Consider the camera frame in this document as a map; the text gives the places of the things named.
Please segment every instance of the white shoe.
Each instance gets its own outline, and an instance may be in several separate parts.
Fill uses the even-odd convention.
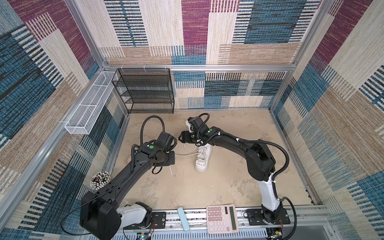
[[[208,169],[208,162],[212,153],[212,146],[209,144],[200,146],[198,151],[199,154],[197,155],[195,169],[197,172],[205,172]]]

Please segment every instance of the white wire mesh basket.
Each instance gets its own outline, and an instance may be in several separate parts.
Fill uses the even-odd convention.
[[[113,89],[115,72],[103,71],[65,124],[70,134],[89,134]]]

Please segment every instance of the pink calculator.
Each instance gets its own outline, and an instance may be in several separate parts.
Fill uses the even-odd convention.
[[[209,234],[239,232],[235,205],[207,206],[207,230]]]

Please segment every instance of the black wire mesh shelf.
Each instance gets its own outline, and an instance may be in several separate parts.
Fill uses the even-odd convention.
[[[128,113],[173,113],[173,95],[168,68],[119,68],[112,83]]]

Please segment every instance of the tan floor surface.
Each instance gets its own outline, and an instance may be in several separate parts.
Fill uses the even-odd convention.
[[[206,111],[210,114],[209,127],[215,126],[235,136],[275,142],[283,146],[283,141],[266,109],[218,110]],[[187,130],[185,121],[203,111],[181,111],[174,114],[158,114],[165,123],[166,132],[178,138]],[[132,144],[140,144],[140,128],[145,118],[151,114],[132,114],[128,131],[123,140],[113,176],[125,166]],[[161,123],[154,118],[144,128],[143,140],[156,139],[161,132]],[[193,144],[187,149],[196,150]],[[199,173],[194,164],[196,155],[176,156],[175,165],[164,167],[154,175],[147,171],[128,192],[121,206],[143,202],[153,209],[205,208],[207,205],[235,204],[236,207],[260,206],[262,203],[258,184],[247,171],[246,160],[236,153],[222,147],[212,149],[208,170]],[[276,159],[276,170],[284,164],[284,155],[275,147],[270,147]],[[174,149],[176,154],[188,154],[179,141]],[[290,163],[288,169],[276,178],[277,192],[280,198],[287,196],[294,205],[311,204],[299,175]]]

